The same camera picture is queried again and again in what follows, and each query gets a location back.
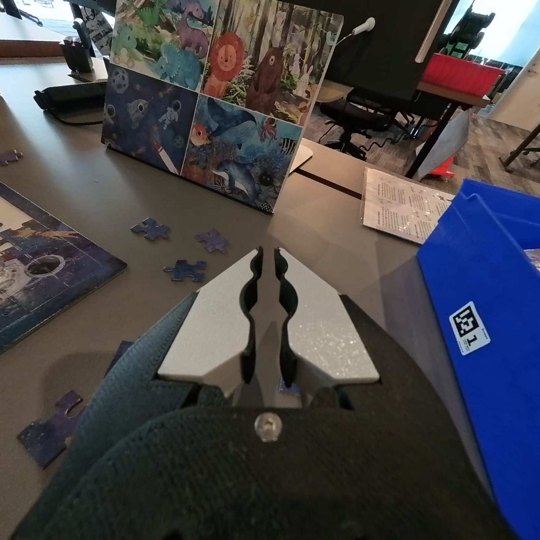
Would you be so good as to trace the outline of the black machine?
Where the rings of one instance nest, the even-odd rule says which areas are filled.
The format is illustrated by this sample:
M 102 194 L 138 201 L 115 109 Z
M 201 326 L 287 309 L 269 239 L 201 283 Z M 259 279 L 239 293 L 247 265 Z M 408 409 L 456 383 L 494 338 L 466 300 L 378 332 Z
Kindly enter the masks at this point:
M 495 13 L 482 15 L 472 11 L 472 6 L 458 21 L 449 34 L 443 34 L 438 43 L 437 52 L 442 55 L 464 59 L 471 50 L 481 43 L 484 32 L 495 18 Z

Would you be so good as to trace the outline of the white stand base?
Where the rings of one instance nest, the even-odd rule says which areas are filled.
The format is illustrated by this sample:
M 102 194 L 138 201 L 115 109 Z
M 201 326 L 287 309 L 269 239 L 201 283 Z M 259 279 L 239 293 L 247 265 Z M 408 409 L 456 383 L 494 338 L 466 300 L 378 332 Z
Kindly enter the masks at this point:
M 299 144 L 298 149 L 294 155 L 294 159 L 288 170 L 288 175 L 296 171 L 299 167 L 304 165 L 308 160 L 313 157 L 313 150 L 304 145 L 303 143 Z

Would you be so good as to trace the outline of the wooden side table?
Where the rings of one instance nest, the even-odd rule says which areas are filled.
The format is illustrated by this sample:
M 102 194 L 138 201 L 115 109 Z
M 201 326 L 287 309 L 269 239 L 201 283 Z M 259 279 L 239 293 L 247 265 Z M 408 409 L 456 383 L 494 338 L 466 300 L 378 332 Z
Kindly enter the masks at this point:
M 26 19 L 1 13 L 1 58 L 62 57 L 64 39 Z

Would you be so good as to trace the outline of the red crate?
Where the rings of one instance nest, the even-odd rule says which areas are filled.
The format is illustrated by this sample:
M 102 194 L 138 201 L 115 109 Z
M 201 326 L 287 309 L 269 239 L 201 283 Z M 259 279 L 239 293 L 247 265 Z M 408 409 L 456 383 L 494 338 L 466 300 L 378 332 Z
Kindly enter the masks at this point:
M 489 92 L 505 70 L 441 53 L 431 57 L 421 82 L 481 97 Z

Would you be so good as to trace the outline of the space jigsaw puzzle board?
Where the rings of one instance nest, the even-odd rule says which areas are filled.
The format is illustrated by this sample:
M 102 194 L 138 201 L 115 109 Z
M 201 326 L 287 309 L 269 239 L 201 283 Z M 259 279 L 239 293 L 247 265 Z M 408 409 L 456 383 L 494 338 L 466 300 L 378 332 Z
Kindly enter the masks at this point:
M 1 183 L 1 353 L 126 268 Z

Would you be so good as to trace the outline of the instruction sheet in clear sleeve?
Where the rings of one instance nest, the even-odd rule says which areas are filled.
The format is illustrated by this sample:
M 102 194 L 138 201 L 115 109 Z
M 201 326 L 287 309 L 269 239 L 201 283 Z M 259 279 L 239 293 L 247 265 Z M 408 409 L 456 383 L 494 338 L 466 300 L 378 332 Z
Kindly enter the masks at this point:
M 359 224 L 423 245 L 454 196 L 367 167 Z

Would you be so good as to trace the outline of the black partition panel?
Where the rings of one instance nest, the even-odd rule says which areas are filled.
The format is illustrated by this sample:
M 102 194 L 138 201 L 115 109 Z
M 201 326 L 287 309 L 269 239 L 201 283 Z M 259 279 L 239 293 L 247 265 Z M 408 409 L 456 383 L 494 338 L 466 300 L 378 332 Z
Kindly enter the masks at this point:
M 458 1 L 295 1 L 343 16 L 340 38 L 368 17 L 375 28 L 337 44 L 324 81 L 409 100 Z

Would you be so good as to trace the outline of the black office chair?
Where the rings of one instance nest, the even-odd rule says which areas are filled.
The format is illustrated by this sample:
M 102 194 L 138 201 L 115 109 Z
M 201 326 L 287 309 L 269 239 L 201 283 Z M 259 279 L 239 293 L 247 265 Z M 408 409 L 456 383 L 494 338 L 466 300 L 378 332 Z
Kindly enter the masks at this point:
M 408 138 L 404 126 L 396 121 L 397 110 L 381 107 L 370 101 L 366 103 L 362 99 L 358 103 L 353 99 L 352 92 L 352 87 L 331 80 L 321 83 L 317 102 L 320 112 L 328 117 L 325 124 L 329 125 L 329 129 L 320 137 L 319 143 L 333 127 L 339 127 L 342 130 L 339 139 L 327 141 L 324 146 L 366 161 L 373 146 L 381 149 L 387 143 L 395 145 Z M 353 144 L 354 134 L 371 139 L 371 132 L 388 132 L 390 136 L 380 143 L 374 141 L 369 146 Z

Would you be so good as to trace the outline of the grey paper sheet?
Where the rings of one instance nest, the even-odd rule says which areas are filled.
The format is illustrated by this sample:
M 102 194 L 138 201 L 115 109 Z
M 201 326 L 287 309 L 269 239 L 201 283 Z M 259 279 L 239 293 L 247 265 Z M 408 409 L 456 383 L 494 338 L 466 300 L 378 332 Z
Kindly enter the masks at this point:
M 449 121 L 420 165 L 416 173 L 418 179 L 428 176 L 448 178 L 454 176 L 454 173 L 449 171 L 449 166 L 455 155 L 468 141 L 470 116 L 469 110 L 461 111 Z

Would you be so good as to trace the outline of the wooden desk with black legs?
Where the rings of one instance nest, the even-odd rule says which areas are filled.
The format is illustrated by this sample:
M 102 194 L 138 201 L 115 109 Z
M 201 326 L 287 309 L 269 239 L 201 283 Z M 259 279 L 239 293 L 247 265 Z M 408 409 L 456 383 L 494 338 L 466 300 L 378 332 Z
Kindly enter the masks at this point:
M 456 110 L 460 107 L 463 111 L 467 111 L 472 107 L 482 109 L 490 104 L 491 100 L 487 95 L 478 97 L 473 94 L 468 94 L 461 91 L 451 90 L 446 87 L 436 86 L 433 84 L 425 83 L 420 81 L 417 85 L 417 90 L 421 92 L 426 92 L 430 95 L 441 97 L 446 100 L 447 108 L 442 114 L 441 118 L 438 120 L 435 131 L 431 134 L 429 139 L 424 143 L 421 151 L 415 158 L 414 162 L 410 166 L 407 173 L 404 175 L 408 179 L 413 179 L 415 174 L 418 172 L 420 166 L 424 163 L 429 152 L 436 145 L 438 139 L 440 138 L 443 130 L 448 125 L 449 121 L 453 117 Z

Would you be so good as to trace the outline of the blue plastic bin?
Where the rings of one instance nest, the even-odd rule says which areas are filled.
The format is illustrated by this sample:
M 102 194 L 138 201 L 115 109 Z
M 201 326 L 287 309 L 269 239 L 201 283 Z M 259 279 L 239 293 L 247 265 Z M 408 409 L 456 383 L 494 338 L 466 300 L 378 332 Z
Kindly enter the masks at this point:
M 539 539 L 539 198 L 465 179 L 417 258 L 504 517 Z

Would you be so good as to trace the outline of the black pouch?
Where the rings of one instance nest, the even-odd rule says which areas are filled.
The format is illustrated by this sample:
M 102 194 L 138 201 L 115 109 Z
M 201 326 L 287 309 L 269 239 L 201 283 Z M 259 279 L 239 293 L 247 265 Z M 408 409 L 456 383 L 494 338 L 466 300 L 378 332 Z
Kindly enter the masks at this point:
M 33 99 L 44 111 L 65 113 L 96 109 L 104 106 L 106 83 L 79 83 L 47 87 L 35 91 Z

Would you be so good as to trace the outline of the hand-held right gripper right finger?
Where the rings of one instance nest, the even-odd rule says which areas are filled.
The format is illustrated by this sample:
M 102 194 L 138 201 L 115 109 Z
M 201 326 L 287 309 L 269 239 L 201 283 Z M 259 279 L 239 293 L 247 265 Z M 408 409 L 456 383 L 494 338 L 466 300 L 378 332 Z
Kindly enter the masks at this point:
M 320 388 L 380 380 L 338 291 L 284 248 L 274 250 L 279 302 L 286 311 L 280 343 L 283 388 Z

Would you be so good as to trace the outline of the white microphone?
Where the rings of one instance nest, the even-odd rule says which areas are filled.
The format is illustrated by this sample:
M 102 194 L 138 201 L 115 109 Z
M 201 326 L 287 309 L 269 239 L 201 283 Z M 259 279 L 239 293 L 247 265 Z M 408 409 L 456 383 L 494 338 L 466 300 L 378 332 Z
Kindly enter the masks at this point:
M 342 43 L 344 40 L 357 36 L 364 32 L 370 32 L 375 28 L 376 19 L 374 17 L 368 17 L 366 21 L 358 26 L 356 26 L 349 34 L 339 39 L 336 44 Z

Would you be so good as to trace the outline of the illustrated puzzle box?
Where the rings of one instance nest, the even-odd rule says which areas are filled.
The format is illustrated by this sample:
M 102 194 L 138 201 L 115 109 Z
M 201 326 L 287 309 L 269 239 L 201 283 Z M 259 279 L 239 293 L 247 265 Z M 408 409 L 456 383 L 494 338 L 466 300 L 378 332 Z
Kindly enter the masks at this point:
M 102 143 L 272 214 L 343 16 L 321 1 L 117 1 Z

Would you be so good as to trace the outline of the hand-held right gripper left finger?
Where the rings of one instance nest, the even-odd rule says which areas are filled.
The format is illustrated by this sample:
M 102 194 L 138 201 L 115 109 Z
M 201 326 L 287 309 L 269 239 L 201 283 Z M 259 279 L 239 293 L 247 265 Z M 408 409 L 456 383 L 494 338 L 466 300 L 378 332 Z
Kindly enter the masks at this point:
M 255 322 L 264 250 L 256 248 L 201 287 L 158 377 L 219 388 L 224 397 L 253 378 Z

